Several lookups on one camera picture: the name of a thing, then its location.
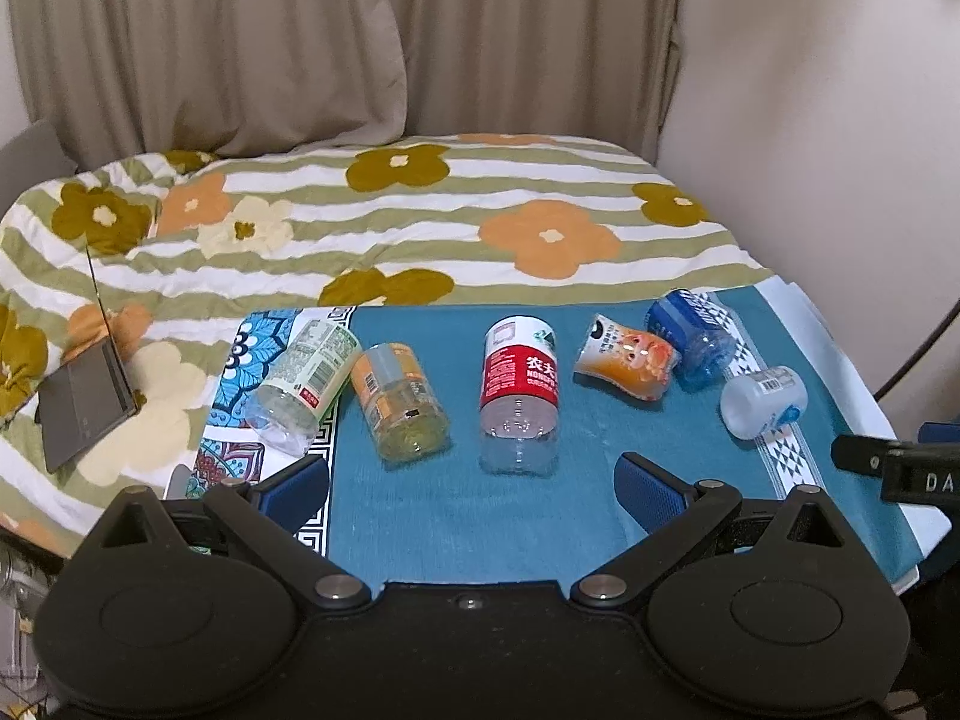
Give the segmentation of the teal patterned table cloth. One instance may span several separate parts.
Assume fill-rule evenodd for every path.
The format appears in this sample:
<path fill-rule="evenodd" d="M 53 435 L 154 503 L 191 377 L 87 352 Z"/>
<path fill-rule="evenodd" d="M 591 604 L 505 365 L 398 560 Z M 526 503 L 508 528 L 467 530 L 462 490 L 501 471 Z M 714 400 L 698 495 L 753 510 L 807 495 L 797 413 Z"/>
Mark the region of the teal patterned table cloth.
<path fill-rule="evenodd" d="M 480 465 L 478 395 L 485 332 L 498 305 L 336 307 L 331 319 L 364 344 L 413 349 L 451 422 L 441 454 L 389 468 L 376 454 L 358 400 L 343 395 L 320 426 L 311 458 L 329 470 L 324 507 L 296 536 L 371 587 L 386 582 L 571 583 L 641 538 L 620 507 L 613 468 L 635 450 L 679 478 L 716 478 L 757 499 L 781 499 L 816 484 L 832 496 L 885 577 L 910 582 L 949 533 L 929 505 L 880 499 L 871 478 L 838 470 L 830 457 L 843 433 L 890 434 L 890 424 L 807 299 L 778 278 L 755 288 L 701 294 L 737 340 L 734 374 L 771 364 L 796 371 L 809 403 L 791 426 L 740 442 L 722 426 L 716 388 L 670 387 L 640 403 L 573 372 L 594 317 L 589 304 L 544 305 L 558 351 L 558 463 L 548 478 L 490 475 Z M 226 478 L 262 481 L 295 463 L 242 424 L 241 410 L 268 367 L 309 320 L 304 309 L 259 310 L 236 328 L 194 463 L 169 484 L 197 497 Z"/>

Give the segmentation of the orange cartoon cut bottle cup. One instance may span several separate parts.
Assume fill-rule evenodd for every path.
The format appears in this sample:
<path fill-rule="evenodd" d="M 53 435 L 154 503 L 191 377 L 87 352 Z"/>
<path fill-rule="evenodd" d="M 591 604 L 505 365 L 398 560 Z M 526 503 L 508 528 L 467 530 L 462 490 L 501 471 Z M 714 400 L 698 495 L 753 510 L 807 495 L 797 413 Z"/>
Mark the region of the orange cartoon cut bottle cup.
<path fill-rule="evenodd" d="M 658 335 L 596 314 L 574 372 L 610 383 L 635 400 L 659 401 L 679 359 L 677 349 Z"/>

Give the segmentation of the yellow label cut bottle cup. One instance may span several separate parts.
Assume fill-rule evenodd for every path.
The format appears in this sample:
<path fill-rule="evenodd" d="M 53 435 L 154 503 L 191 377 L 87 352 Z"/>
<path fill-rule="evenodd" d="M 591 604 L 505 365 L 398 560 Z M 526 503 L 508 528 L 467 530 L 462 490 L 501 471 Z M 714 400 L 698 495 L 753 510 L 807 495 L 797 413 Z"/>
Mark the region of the yellow label cut bottle cup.
<path fill-rule="evenodd" d="M 404 343 L 366 349 L 352 369 L 352 385 L 377 455 L 410 463 L 443 452 L 449 420 L 420 361 Z"/>

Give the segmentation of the red label cut bottle cup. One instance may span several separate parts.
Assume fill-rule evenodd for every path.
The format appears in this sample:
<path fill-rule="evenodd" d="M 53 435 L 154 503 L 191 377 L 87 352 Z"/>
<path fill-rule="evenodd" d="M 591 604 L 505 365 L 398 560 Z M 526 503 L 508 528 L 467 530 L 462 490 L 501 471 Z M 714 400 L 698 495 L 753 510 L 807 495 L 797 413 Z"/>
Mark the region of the red label cut bottle cup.
<path fill-rule="evenodd" d="M 511 316 L 485 335 L 480 465 L 492 475 L 548 478 L 558 463 L 558 359 L 553 328 Z"/>

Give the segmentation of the grey open laptop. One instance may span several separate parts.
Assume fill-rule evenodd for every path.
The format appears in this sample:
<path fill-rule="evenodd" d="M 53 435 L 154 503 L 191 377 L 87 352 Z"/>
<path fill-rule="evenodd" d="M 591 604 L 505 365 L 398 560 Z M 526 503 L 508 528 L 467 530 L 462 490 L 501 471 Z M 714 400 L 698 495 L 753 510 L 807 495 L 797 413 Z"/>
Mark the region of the grey open laptop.
<path fill-rule="evenodd" d="M 34 422 L 41 427 L 44 468 L 51 475 L 85 455 L 140 410 L 110 331 L 89 252 L 86 260 L 104 335 L 37 388 Z"/>

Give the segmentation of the green label cut bottle cup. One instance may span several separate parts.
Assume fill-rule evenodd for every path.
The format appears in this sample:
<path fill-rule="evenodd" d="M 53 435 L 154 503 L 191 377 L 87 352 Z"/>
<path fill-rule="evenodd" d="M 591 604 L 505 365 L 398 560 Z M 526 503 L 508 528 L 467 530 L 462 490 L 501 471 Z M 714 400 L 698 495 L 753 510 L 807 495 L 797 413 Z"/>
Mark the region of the green label cut bottle cup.
<path fill-rule="evenodd" d="M 331 319 L 309 320 L 245 402 L 242 414 L 247 426 L 268 447 L 302 457 L 359 355 L 361 343 L 345 325 Z"/>

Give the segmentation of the white translucent cut bottle cup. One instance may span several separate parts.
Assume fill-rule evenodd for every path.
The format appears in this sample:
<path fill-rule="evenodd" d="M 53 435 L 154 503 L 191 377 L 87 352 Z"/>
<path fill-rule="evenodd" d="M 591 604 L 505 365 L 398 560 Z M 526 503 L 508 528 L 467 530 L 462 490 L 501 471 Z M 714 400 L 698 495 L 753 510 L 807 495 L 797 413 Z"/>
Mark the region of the white translucent cut bottle cup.
<path fill-rule="evenodd" d="M 807 410 L 809 395 L 800 375 L 786 366 L 732 377 L 722 387 L 719 414 L 739 440 L 754 440 L 793 424 Z"/>

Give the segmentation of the grey headboard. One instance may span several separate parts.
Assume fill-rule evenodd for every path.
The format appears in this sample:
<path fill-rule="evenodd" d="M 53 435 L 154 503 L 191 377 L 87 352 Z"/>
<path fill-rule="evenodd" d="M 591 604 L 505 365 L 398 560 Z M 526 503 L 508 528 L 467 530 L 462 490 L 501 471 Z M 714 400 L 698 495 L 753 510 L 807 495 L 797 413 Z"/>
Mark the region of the grey headboard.
<path fill-rule="evenodd" d="M 2 200 L 13 202 L 43 182 L 75 176 L 76 169 L 53 125 L 37 121 L 2 148 Z"/>

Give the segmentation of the floral striped bed quilt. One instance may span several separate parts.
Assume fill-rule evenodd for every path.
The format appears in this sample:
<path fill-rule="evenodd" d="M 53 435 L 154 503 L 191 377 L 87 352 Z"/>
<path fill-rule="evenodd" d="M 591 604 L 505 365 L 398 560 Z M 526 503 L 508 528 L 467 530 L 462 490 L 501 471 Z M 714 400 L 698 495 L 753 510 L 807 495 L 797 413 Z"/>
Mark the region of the floral striped bed quilt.
<path fill-rule="evenodd" d="M 693 195 L 589 138 L 168 151 L 49 179 L 2 220 L 2 527 L 64 557 L 117 491 L 162 488 L 223 369 L 251 359 L 256 310 L 610 304 L 763 278 Z M 37 385 L 106 338 L 139 409 L 49 470 Z"/>

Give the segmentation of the beige curtain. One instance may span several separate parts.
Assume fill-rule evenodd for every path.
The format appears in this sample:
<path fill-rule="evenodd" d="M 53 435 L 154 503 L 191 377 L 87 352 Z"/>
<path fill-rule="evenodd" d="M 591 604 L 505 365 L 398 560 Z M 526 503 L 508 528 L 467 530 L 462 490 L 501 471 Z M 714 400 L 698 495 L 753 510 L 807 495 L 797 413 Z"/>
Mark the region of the beige curtain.
<path fill-rule="evenodd" d="M 679 0 L 8 0 L 26 109 L 78 163 L 405 135 L 654 156 Z"/>

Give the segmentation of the blue cut bottle cup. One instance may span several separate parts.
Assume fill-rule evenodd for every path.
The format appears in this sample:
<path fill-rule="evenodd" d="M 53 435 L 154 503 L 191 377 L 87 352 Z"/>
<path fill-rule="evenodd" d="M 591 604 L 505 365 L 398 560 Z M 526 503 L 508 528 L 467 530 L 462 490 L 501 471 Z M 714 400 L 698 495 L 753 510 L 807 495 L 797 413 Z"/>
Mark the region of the blue cut bottle cup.
<path fill-rule="evenodd" d="M 701 294 L 675 289 L 647 309 L 646 327 L 679 353 L 677 377 L 696 392 L 719 382 L 736 355 L 737 342 Z"/>

